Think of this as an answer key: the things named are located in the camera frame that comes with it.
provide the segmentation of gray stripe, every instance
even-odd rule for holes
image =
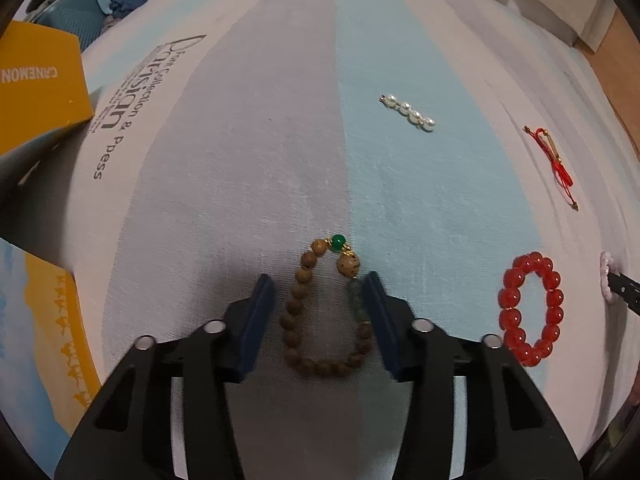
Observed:
[[[334,20],[334,0],[261,0],[206,55],[146,157],[108,290],[111,368],[139,334],[184,336],[273,276],[256,370],[228,387],[247,478],[357,473],[355,381],[295,377],[277,323],[304,247],[349,225]],[[320,267],[305,352],[337,357],[354,321],[332,256]]]
[[[526,138],[526,137],[529,137],[529,135],[528,134],[524,134],[524,136],[523,136],[522,128],[520,127],[520,125],[513,118],[513,116],[511,115],[510,111],[508,110],[508,108],[506,107],[504,102],[502,102],[501,99],[498,99],[498,100],[500,101],[500,104],[502,105],[502,109],[504,110],[504,113],[507,114],[507,117],[511,121],[511,124],[513,124],[513,128],[516,131],[516,133],[518,134],[518,138],[522,141],[524,149],[526,150],[527,153],[529,153],[529,156],[530,156],[531,161],[533,163],[533,167],[536,168],[536,173],[538,174],[538,176],[540,178],[540,182],[542,182],[542,185],[545,187],[546,196],[549,198],[549,203],[551,204],[551,209],[554,212],[554,220],[556,221],[556,225],[560,226],[561,225],[560,224],[560,215],[558,214],[558,208],[556,207],[556,202],[554,201],[554,198],[551,195],[551,188],[546,183],[546,178],[544,178],[544,176],[543,176],[542,170],[540,169],[540,165],[538,164],[538,161],[536,160],[536,157],[533,155],[533,152],[531,151],[530,139]],[[560,239],[562,240],[562,243],[563,244],[566,243],[566,240],[564,239],[564,231],[562,229],[559,230],[559,235],[560,235]]]
[[[556,143],[564,142],[566,145],[564,151],[568,153],[567,157],[571,157],[575,179],[582,185],[585,198],[593,205],[604,247],[613,254],[625,254],[624,240],[619,236],[622,225],[617,215],[612,214],[615,209],[607,184],[599,171],[593,171],[593,168],[597,168],[593,155],[545,82],[513,43],[485,18],[475,3],[471,0],[445,1],[465,25],[496,54],[545,122],[555,131],[561,132]]]
[[[549,44],[551,38],[549,37],[548,33],[537,27],[531,28],[533,29],[533,32],[540,38],[541,44],[547,46],[547,48],[545,48],[546,53],[554,60],[556,66],[560,70],[562,70],[562,73],[566,76],[569,86],[578,96],[578,98],[580,99],[580,103],[585,108],[585,115],[589,116],[591,120],[596,124],[597,131],[600,134],[600,137],[604,139],[604,141],[613,150],[613,155],[616,157],[616,162],[620,166],[622,166],[622,171],[625,176],[626,182],[623,182],[623,184],[628,184],[629,186],[631,186],[632,193],[634,193],[636,200],[640,201],[640,187],[636,182],[633,171],[631,170],[631,167],[629,166],[625,156],[623,155],[613,132],[610,131],[609,128],[607,128],[604,118],[601,117],[601,115],[598,113],[596,107],[593,105],[593,102],[587,95],[586,90],[583,88],[580,80],[571,70],[569,64],[564,60],[562,56],[559,55],[558,51]]]

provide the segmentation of gray-green bead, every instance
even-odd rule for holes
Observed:
[[[347,283],[347,293],[348,294],[361,294],[362,293],[362,282],[360,280],[349,280],[349,283]]]
[[[358,323],[369,320],[369,315],[367,314],[367,311],[364,310],[364,308],[361,306],[354,309],[353,315]]]

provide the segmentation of wooden bead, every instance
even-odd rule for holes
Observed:
[[[331,361],[327,361],[327,360],[318,361],[318,364],[316,365],[316,373],[320,377],[329,377],[333,371],[334,371],[334,367]]]
[[[280,316],[280,326],[284,330],[293,330],[298,326],[298,322],[291,314],[283,314]]]
[[[291,298],[289,300],[289,303],[287,303],[287,311],[290,314],[293,314],[294,316],[297,316],[298,314],[302,313],[304,309],[305,307],[304,305],[302,305],[302,301],[297,300],[296,298]]]
[[[298,283],[309,283],[312,277],[313,277],[313,273],[309,269],[306,269],[305,267],[300,267],[296,271],[296,281]]]
[[[311,377],[311,375],[316,371],[316,363],[313,359],[303,357],[300,359],[300,364],[298,364],[298,371],[303,377]]]
[[[320,238],[311,244],[311,250],[316,256],[322,256],[326,252],[326,242]]]
[[[364,363],[363,354],[351,354],[345,361],[349,368],[360,368]]]
[[[295,330],[287,330],[284,333],[284,344],[289,348],[297,348],[300,345],[300,334]]]
[[[361,354],[368,354],[373,348],[373,341],[371,339],[358,339],[356,341],[356,350]]]
[[[300,362],[300,352],[295,348],[287,348],[284,351],[284,362],[293,368]]]
[[[356,336],[359,339],[369,339],[373,336],[371,323],[360,323],[356,329]]]
[[[314,254],[313,251],[307,251],[306,253],[300,256],[300,265],[306,267],[307,269],[313,269],[318,262],[318,257]]]
[[[345,278],[355,278],[360,271],[360,259],[355,254],[341,254],[337,267]]]
[[[351,373],[351,369],[345,363],[334,364],[334,374],[338,377],[347,377]]]
[[[291,287],[291,295],[296,300],[301,300],[308,294],[308,292],[308,288],[306,288],[306,285],[302,285],[302,283],[296,283]]]

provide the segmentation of yellow cardboard box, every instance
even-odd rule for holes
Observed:
[[[0,204],[48,150],[93,115],[78,38],[11,22],[0,38]],[[0,384],[0,411],[53,478],[100,382],[71,274],[1,238]]]
[[[0,200],[45,151],[93,115],[78,38],[11,22],[0,38]]]

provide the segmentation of red bead bracelet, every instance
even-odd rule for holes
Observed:
[[[525,277],[535,272],[542,278],[542,285],[546,290],[546,325],[542,329],[540,339],[533,347],[526,341],[526,333],[520,328],[522,314],[516,308],[520,303],[520,287]],[[524,256],[518,256],[513,261],[513,268],[504,273],[502,280],[504,289],[498,293],[498,304],[502,309],[498,316],[498,323],[504,332],[504,344],[516,356],[523,366],[536,366],[551,355],[553,343],[560,337],[558,324],[564,318],[564,311],[560,307],[564,300],[560,285],[560,274],[554,270],[551,258],[533,251]]]

